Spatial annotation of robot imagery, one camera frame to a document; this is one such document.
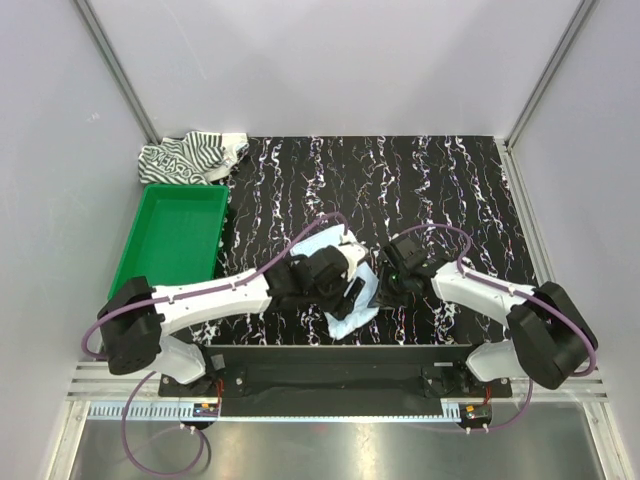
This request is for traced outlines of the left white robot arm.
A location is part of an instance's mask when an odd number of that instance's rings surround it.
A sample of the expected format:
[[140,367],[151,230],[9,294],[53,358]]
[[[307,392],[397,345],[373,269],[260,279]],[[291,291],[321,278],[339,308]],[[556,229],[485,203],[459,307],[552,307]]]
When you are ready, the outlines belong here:
[[191,285],[152,287],[145,277],[135,277],[98,314],[108,369],[117,376],[154,370],[193,395],[206,395],[216,382],[212,362],[176,332],[210,320],[311,305],[345,316],[364,284],[356,272],[366,257],[366,248],[350,241],[287,255],[264,270]]

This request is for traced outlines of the left aluminium frame post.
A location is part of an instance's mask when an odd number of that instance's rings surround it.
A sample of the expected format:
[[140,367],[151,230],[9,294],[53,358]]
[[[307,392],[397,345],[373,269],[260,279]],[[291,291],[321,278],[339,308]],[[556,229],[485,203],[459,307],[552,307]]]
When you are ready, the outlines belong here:
[[117,52],[113,47],[94,7],[92,6],[92,3],[87,0],[73,0],[72,4],[145,140],[154,145],[159,144],[161,136],[158,134],[134,88],[133,83],[125,72],[122,63],[118,58]]

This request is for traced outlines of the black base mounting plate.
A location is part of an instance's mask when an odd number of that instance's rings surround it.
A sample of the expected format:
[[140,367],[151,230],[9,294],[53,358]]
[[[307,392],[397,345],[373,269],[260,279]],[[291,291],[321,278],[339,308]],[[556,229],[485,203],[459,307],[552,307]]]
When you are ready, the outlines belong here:
[[421,399],[478,402],[492,387],[464,367],[469,346],[215,346],[204,353],[214,370],[182,385],[163,375],[162,397],[199,402],[221,396],[251,403],[416,404]]

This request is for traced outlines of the aluminium frame post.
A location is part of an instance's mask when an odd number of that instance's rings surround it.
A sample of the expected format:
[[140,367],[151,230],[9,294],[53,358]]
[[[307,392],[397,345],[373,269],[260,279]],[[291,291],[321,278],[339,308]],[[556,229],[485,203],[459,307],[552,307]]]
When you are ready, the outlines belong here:
[[591,15],[599,5],[598,0],[581,0],[571,15],[556,46],[547,60],[542,73],[528,96],[524,107],[518,115],[513,127],[504,138],[506,151],[511,153],[520,140],[531,118],[559,72],[564,60],[576,43],[581,31],[585,28]]
[[161,136],[158,134],[134,88],[133,83],[125,72],[122,63],[118,58],[117,52],[113,47],[94,7],[92,6],[92,3],[87,0],[73,0],[72,4],[145,140],[154,145],[159,144]]

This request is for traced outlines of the right aluminium frame post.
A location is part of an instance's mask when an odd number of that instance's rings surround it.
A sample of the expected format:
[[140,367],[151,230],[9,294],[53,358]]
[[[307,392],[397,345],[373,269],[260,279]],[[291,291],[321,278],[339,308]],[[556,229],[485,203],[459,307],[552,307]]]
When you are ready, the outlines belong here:
[[571,15],[556,46],[547,60],[542,73],[528,96],[524,107],[518,115],[513,127],[504,138],[506,151],[511,153],[520,140],[531,118],[559,72],[564,60],[576,43],[581,31],[585,28],[591,15],[599,5],[598,0],[581,0]]

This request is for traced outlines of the light blue towel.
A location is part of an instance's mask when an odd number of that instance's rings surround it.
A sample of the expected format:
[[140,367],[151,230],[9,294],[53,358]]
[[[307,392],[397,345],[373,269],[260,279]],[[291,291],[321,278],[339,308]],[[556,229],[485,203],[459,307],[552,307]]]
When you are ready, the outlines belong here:
[[[292,247],[290,254],[311,256],[321,248],[339,246],[343,240],[343,233],[344,227],[342,225],[325,228],[298,242]],[[329,313],[324,314],[328,324],[329,336],[333,340],[343,340],[355,330],[370,322],[379,311],[378,307],[369,306],[375,295],[379,280],[366,260],[356,269],[355,277],[349,286],[353,286],[356,279],[363,280],[364,286],[355,299],[352,311],[342,320]]]

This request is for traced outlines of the striped green white towel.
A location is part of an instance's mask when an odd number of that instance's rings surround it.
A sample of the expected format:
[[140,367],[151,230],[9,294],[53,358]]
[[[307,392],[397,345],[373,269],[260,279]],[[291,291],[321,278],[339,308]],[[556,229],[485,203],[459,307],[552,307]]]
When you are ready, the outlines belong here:
[[209,185],[228,177],[249,149],[246,133],[191,131],[142,148],[137,162],[141,184]]

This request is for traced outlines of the green plastic tray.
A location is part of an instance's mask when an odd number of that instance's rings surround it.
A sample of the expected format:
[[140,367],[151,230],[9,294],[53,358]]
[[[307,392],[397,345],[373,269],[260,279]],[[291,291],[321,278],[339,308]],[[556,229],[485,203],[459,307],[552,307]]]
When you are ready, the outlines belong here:
[[108,296],[139,276],[151,286],[211,280],[228,200],[223,185],[146,186]]

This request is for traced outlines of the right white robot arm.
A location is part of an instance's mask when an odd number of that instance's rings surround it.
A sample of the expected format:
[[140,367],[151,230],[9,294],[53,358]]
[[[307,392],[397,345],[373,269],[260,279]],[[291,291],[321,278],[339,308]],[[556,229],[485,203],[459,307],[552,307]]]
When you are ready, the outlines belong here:
[[463,395],[476,396],[491,381],[516,376],[556,390],[567,378],[595,369],[598,341],[557,283],[535,287],[495,279],[457,261],[431,258],[411,239],[396,236],[382,248],[372,303],[394,309],[412,298],[455,303],[508,329],[507,340],[475,347],[454,371]]

